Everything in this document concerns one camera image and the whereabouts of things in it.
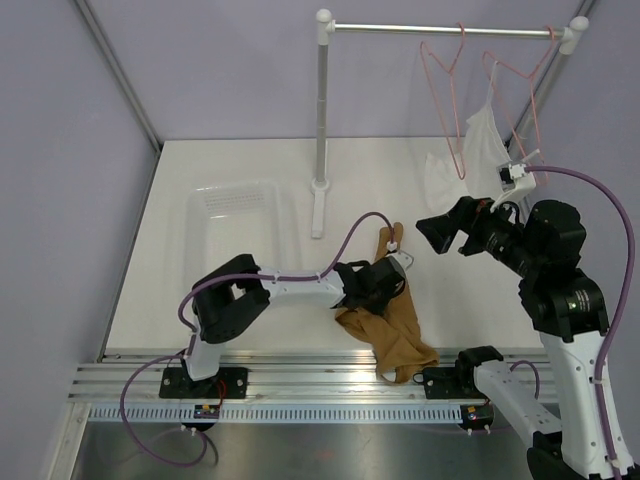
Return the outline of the brown tank top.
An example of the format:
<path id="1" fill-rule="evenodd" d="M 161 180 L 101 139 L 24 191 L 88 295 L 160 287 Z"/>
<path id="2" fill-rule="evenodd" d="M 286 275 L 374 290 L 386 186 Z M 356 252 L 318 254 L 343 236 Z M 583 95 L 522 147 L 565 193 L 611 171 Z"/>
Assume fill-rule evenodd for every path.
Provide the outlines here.
<path id="1" fill-rule="evenodd" d="M 390 240 L 401 242 L 403 234 L 404 227 L 399 222 L 392 228 L 382 228 L 372 263 L 388 258 L 387 243 Z M 403 293 L 390 301 L 382 315 L 374 315 L 362 308 L 337 308 L 337 305 L 336 322 L 355 339 L 371 345 L 376 358 L 376 375 L 384 382 L 390 381 L 386 375 L 393 372 L 393 383 L 406 383 L 415 373 L 439 364 L 439 354 L 421 339 L 407 279 Z"/>

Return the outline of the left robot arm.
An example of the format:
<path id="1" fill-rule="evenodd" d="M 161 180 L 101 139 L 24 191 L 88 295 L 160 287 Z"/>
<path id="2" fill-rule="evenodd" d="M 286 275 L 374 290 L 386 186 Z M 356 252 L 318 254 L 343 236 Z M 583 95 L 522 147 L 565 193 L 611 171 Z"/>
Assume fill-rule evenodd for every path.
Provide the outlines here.
<path id="1" fill-rule="evenodd" d="M 241 367 L 222 367 L 226 343 L 242 335 L 265 310 L 289 304 L 326 309 L 384 312 L 406 286 L 413 258 L 401 250 L 372 263 L 335 262 L 323 272 L 263 269 L 241 254 L 196 282 L 178 307 L 178 319 L 191 329 L 179 367 L 166 367 L 159 397 L 171 400 L 243 399 Z"/>

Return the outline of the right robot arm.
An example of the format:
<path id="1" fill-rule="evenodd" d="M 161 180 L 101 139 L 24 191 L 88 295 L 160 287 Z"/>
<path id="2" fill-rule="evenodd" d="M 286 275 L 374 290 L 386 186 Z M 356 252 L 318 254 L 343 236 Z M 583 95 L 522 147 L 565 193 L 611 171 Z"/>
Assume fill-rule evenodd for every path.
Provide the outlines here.
<path id="1" fill-rule="evenodd" d="M 513 223 L 495 201 L 465 196 L 416 228 L 438 254 L 463 232 L 462 255 L 488 253 L 521 279 L 518 294 L 546 352 L 560 414 L 514 379 L 490 346 L 460 352 L 453 380 L 463 395 L 481 393 L 498 408 L 526 448 L 531 476 L 638 478 L 615 410 L 606 404 L 612 395 L 598 354 L 612 328 L 601 289 L 578 266 L 586 230 L 576 208 L 542 200 L 525 223 Z"/>

